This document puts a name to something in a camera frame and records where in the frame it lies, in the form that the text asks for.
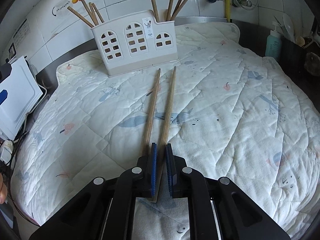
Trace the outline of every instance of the tiled wall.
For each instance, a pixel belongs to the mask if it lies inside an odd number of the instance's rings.
[[[152,8],[150,0],[85,1],[87,3],[89,1],[94,2],[105,20]],[[168,1],[156,0],[158,10],[166,9]],[[82,3],[80,1],[71,3],[71,0],[41,0],[26,17],[30,33],[16,48],[16,51],[17,56],[27,56],[37,72],[66,52],[93,38],[90,28],[71,14],[66,9],[67,6],[63,7],[67,2],[89,19]],[[61,7],[63,9],[57,12],[57,8]],[[297,26],[296,30],[305,34],[308,32],[310,21],[311,25],[313,22],[312,13],[310,14],[308,10],[305,10],[305,7],[307,6],[303,0],[294,0],[294,3],[292,0],[260,0],[259,7],[252,11],[231,7],[231,17],[271,28],[274,20],[273,15],[280,19],[285,11],[297,20],[294,21],[295,26]],[[300,17],[302,11],[305,14],[304,17]],[[206,0],[189,0],[178,16],[224,17],[224,2],[208,3]],[[4,49],[1,57],[2,64],[8,57],[8,50],[12,42],[13,36]]]

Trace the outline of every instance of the human hand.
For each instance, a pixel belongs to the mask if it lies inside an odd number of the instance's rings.
[[[3,183],[2,174],[0,173],[0,204],[3,204],[7,198],[8,190],[6,185]]]

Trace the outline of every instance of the white power adapter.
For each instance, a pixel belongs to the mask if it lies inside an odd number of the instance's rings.
[[[13,152],[12,141],[5,140],[0,147],[0,161],[3,161],[5,164],[9,163],[9,161],[11,160],[12,152]]]

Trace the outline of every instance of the silver screw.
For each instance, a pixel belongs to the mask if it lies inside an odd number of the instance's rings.
[[[103,178],[95,178],[95,179],[93,180],[93,183],[94,183],[95,185],[100,185],[100,184],[103,183]]]
[[[131,171],[134,174],[139,174],[142,171],[142,169],[140,167],[134,167],[134,168],[132,168]]]
[[[192,169],[190,168],[190,167],[184,167],[183,169],[182,169],[182,171],[184,172],[184,173],[191,173],[192,172]]]
[[[222,177],[220,179],[220,182],[224,185],[228,185],[230,183],[230,179],[226,178],[226,177]]]

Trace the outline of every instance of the white cutting board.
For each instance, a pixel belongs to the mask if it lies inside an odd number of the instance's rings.
[[[0,92],[8,92],[7,99],[0,105],[0,137],[14,140],[26,113],[37,103],[42,91],[23,56],[13,62],[11,67],[10,76],[0,83]]]

